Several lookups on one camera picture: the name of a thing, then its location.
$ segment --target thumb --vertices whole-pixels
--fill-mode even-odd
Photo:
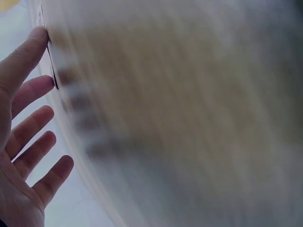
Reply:
[[[41,60],[47,43],[47,30],[42,26],[36,27],[20,47],[0,62],[0,94],[12,99],[23,81]]]

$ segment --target blurry object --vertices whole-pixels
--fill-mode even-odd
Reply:
[[[0,12],[5,12],[6,10],[17,5],[20,0],[0,0]]]
[[[118,227],[303,226],[294,1],[52,0],[43,14],[48,99]]]

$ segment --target palm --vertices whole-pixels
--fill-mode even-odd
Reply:
[[[73,168],[73,160],[64,156],[33,187],[26,183],[29,174],[56,143],[55,135],[48,131],[21,152],[53,118],[49,106],[43,106],[10,130],[11,120],[53,88],[49,76],[38,77],[20,87],[40,60],[47,41],[47,36],[45,39],[30,39],[0,63],[0,220],[8,226],[44,226],[44,209]],[[20,53],[31,56],[20,58]]]

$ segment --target white surface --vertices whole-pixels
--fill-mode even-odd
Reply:
[[[26,39],[30,30],[30,15],[26,0],[22,0],[9,11],[0,13],[0,61]],[[39,70],[35,69],[27,79],[37,76],[39,76]],[[47,105],[45,97],[40,98],[18,115],[13,121],[13,126],[16,126],[43,105]],[[33,140],[36,140],[45,131],[53,131],[57,135],[57,144],[28,178],[27,182],[31,186],[43,177],[62,155],[68,153],[64,149],[62,139],[56,133],[54,122],[50,122]],[[114,225],[91,196],[82,183],[76,169],[74,169],[71,176],[47,207],[45,211],[45,226],[113,227]]]

